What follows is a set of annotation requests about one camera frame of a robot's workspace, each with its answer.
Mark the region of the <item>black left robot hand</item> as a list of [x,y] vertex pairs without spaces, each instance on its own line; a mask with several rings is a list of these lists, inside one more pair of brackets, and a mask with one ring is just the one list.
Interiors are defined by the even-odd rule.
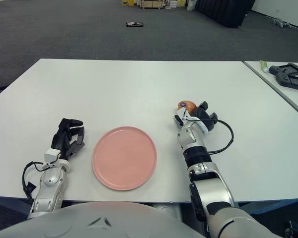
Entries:
[[60,150],[60,159],[68,160],[85,145],[83,122],[76,119],[63,118],[54,135],[51,148]]

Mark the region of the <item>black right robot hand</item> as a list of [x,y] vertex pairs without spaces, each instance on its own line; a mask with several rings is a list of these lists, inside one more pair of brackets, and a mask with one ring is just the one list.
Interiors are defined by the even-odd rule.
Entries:
[[177,105],[175,119],[179,125],[183,127],[185,124],[193,125],[196,123],[203,133],[208,133],[213,130],[218,121],[216,113],[209,115],[206,110],[208,103],[203,101],[199,106],[191,101],[180,101]]

